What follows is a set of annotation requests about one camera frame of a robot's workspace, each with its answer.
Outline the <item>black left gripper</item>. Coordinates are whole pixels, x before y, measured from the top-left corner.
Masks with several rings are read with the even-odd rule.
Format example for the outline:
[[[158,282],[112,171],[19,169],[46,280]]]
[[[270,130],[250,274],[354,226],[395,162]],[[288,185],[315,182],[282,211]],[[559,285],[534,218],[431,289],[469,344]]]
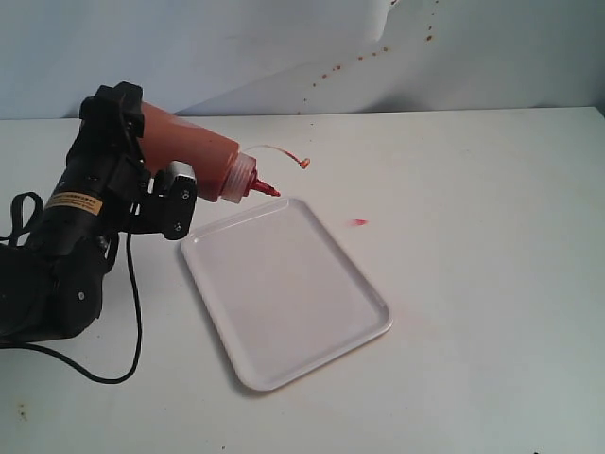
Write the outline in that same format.
[[[102,85],[80,109],[80,129],[42,216],[44,236],[130,233],[149,181],[140,139],[143,89]]]

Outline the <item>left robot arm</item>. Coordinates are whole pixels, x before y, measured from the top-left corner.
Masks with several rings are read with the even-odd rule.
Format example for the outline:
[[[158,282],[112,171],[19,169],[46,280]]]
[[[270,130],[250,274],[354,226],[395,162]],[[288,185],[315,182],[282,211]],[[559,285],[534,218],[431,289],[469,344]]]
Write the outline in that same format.
[[[70,339],[98,318],[104,276],[148,174],[143,90],[100,86],[80,105],[78,135],[51,196],[16,195],[1,239],[1,340]]]

